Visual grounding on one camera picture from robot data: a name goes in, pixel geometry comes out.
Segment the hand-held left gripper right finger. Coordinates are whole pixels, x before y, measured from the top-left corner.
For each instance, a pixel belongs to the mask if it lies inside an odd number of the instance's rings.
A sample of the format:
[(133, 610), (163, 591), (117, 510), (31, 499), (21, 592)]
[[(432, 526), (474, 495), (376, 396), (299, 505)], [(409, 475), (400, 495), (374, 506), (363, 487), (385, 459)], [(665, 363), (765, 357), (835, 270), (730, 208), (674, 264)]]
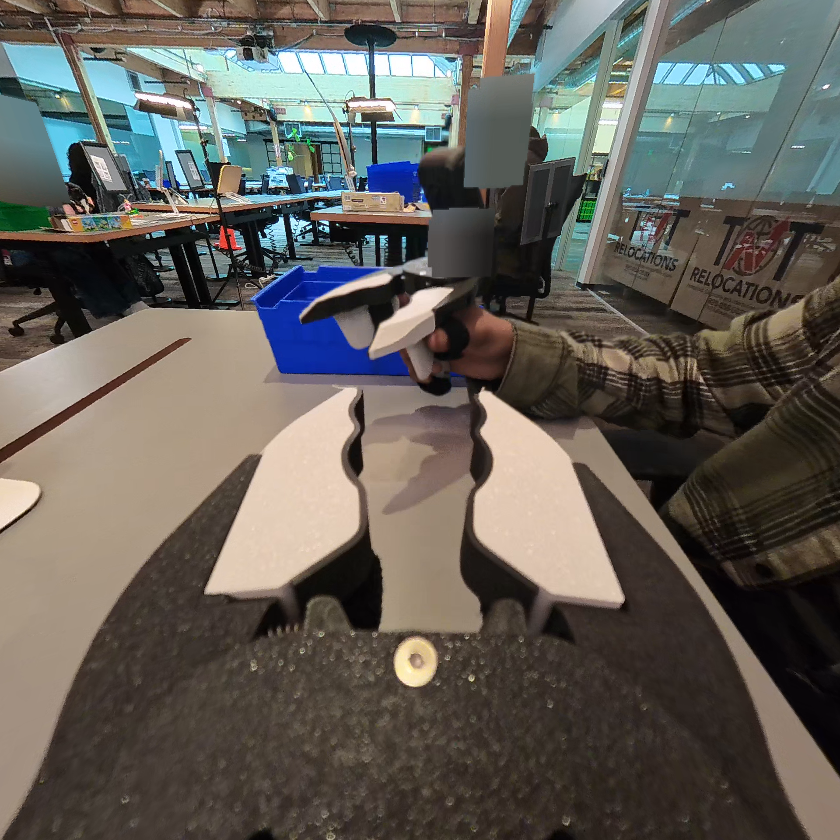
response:
[(625, 595), (574, 463), (494, 393), (470, 398), (473, 451), (461, 575), (481, 609), (513, 600), (528, 625), (557, 605), (618, 610)]

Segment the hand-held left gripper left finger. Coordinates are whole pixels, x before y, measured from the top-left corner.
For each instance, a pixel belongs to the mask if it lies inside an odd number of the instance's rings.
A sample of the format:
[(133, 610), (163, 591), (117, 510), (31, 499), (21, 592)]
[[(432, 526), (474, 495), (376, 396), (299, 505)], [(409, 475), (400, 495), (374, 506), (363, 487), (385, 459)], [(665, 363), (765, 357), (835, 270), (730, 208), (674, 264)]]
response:
[(363, 468), (364, 395), (340, 388), (278, 433), (259, 458), (205, 595), (277, 602), (303, 618), (312, 598), (375, 618), (375, 552)]

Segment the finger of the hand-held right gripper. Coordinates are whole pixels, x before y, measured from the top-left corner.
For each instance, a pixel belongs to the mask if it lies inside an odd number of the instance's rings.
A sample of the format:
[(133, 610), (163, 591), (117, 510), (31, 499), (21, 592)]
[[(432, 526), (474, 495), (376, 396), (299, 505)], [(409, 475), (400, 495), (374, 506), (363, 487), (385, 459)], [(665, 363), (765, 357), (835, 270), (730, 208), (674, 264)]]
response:
[(369, 357), (376, 360), (407, 349), (431, 334), (436, 329), (436, 309), (454, 292), (453, 287), (427, 287), (416, 291), (404, 307), (377, 326), (368, 348)]
[(340, 314), (368, 309), (374, 326), (389, 319), (399, 309), (403, 294), (403, 273), (378, 270), (346, 282), (312, 301), (299, 316), (301, 324), (336, 319)]

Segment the blue divided plastic bin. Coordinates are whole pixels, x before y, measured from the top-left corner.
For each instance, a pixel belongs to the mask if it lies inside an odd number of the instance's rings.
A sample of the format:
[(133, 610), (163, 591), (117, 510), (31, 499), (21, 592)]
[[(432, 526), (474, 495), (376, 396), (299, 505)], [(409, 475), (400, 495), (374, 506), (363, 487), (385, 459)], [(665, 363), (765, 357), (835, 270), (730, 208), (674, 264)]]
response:
[(397, 353), (371, 360), (366, 350), (351, 348), (333, 319), (305, 325), (299, 321), (303, 309), (314, 299), (374, 270), (370, 266), (295, 266), (253, 297), (279, 372), (408, 375)]

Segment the person's right hand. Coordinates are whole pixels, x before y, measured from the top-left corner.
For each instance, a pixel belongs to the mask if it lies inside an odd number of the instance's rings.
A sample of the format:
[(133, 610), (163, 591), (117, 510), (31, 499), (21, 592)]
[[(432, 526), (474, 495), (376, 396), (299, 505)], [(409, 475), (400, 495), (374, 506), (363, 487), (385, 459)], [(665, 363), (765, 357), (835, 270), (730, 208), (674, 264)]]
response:
[(510, 321), (478, 306), (461, 308), (446, 321), (458, 320), (467, 331), (469, 341), (457, 359), (437, 359), (433, 373), (440, 373), (447, 365), (461, 377), (478, 382), (499, 382), (511, 359), (515, 332)]

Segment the black monitor on stand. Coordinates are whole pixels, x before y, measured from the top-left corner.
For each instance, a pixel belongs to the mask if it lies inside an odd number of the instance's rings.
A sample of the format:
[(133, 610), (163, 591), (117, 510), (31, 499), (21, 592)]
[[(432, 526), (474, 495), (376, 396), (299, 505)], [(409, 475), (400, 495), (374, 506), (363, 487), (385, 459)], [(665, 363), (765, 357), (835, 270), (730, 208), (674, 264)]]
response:
[(520, 245), (561, 235), (571, 195), (575, 158), (532, 164), (528, 169)]

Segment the wooden board on tripod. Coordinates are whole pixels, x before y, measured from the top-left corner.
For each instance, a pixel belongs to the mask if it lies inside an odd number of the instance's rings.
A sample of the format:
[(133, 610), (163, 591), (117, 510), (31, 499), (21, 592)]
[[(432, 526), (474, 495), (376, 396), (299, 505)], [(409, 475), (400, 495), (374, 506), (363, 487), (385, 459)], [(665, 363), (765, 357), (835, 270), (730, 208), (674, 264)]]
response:
[(238, 229), (243, 236), (245, 262), (237, 261), (233, 252), (222, 250), (229, 263), (227, 279), (233, 280), (237, 292), (238, 307), (243, 311), (245, 310), (245, 301), (242, 286), (247, 283), (244, 276), (248, 274), (252, 280), (259, 281), (266, 273), (266, 263), (259, 241), (257, 227), (259, 214), (250, 205), (248, 198), (239, 193), (242, 172), (242, 168), (239, 166), (220, 164), (213, 198), (216, 204), (219, 228), (226, 226), (234, 230)]

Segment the printed cardboard moving box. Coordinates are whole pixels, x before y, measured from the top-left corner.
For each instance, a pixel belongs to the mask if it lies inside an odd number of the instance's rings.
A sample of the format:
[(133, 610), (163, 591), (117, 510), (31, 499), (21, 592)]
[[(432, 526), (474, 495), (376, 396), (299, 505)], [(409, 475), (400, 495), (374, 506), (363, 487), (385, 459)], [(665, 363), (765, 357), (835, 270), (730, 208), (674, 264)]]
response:
[(678, 206), (620, 206), (601, 263), (601, 278), (669, 304), (690, 251), (691, 211)]
[(714, 329), (785, 309), (826, 283), (835, 246), (825, 233), (824, 224), (789, 213), (718, 219), (698, 237), (670, 308)]

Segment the person's plaid shirt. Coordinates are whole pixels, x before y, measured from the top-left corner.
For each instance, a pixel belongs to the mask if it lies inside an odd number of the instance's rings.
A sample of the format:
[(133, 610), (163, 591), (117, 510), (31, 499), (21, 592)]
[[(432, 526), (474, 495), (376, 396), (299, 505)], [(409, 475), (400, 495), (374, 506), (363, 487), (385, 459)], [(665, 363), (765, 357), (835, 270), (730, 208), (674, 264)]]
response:
[(815, 384), (699, 467), (663, 511), (688, 555), (745, 590), (836, 574), (838, 414)]

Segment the long wooden desk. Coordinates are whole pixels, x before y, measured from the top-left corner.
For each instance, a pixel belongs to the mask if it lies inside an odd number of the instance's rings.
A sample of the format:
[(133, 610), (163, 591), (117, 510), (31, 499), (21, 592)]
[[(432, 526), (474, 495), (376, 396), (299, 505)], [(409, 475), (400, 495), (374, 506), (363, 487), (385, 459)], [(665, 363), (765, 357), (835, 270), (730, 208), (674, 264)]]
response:
[(215, 214), (158, 213), (142, 215), (138, 227), (67, 232), (39, 228), (20, 232), (2, 232), (3, 249), (45, 253), (59, 246), (105, 245), (115, 259), (145, 255), (159, 250), (170, 253), (181, 284), (185, 304), (191, 309), (215, 307), (214, 297), (196, 251), (196, 242), (208, 239), (207, 226), (218, 221)]

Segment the colourful toy box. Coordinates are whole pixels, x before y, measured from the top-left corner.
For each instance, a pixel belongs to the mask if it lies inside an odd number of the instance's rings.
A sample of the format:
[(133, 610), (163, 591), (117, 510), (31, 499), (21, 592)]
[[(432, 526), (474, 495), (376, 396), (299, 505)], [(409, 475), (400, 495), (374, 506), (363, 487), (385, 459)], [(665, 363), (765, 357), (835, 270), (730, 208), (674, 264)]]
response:
[(131, 218), (125, 213), (51, 214), (49, 221), (52, 228), (65, 233), (92, 234), (133, 229)]

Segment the white tablet stand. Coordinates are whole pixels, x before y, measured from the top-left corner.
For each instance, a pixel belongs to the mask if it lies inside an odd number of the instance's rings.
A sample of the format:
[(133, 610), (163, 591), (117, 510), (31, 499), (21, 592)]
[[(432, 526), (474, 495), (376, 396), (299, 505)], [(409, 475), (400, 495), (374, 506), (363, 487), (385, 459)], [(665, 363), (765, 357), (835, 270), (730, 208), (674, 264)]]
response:
[(41, 487), (23, 479), (0, 479), (1, 531), (25, 516), (42, 496)]

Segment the person's black trousers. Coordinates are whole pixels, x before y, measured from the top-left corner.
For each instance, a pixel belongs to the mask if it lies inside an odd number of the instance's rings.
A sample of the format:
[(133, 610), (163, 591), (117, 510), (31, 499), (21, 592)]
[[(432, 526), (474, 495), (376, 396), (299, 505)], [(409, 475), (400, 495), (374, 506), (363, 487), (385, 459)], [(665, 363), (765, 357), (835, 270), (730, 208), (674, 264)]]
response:
[(838, 573), (790, 586), (737, 587), (698, 570), (835, 771), (839, 771)]

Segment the green plastic bin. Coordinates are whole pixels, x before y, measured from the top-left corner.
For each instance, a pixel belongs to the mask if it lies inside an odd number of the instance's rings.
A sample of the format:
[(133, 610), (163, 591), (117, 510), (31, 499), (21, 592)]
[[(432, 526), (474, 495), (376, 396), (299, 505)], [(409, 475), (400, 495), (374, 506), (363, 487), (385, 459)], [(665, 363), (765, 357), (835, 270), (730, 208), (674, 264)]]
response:
[(41, 228), (51, 228), (47, 207), (0, 203), (0, 230), (2, 232), (21, 232)]

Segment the wooden support post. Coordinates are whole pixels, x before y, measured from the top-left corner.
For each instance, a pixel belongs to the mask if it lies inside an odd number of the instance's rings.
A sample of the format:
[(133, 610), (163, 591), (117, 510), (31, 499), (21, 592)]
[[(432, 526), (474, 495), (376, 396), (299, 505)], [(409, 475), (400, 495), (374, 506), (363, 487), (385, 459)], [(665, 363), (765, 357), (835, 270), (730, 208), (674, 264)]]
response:
[(500, 77), (504, 73), (508, 50), (512, 1), (491, 0), (486, 4), (482, 79)]

